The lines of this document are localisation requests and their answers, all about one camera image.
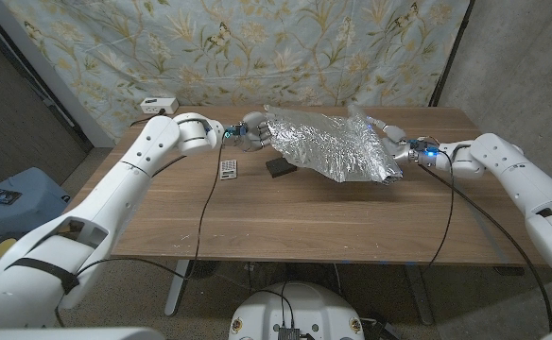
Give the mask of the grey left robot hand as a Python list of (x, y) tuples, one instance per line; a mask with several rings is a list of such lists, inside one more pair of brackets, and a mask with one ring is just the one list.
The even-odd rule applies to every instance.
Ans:
[(241, 122), (234, 126), (233, 145), (244, 152), (254, 152), (270, 145), (271, 133), (267, 117), (259, 111), (245, 115)]

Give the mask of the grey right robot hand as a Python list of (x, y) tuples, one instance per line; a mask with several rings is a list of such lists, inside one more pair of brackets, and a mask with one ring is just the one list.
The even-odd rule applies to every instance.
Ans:
[(417, 163), (425, 167), (434, 166), (439, 155), (439, 144), (429, 136), (410, 139), (403, 129), (389, 125), (373, 117), (367, 117), (369, 126), (375, 131), (382, 131), (385, 136), (381, 141), (398, 165)]

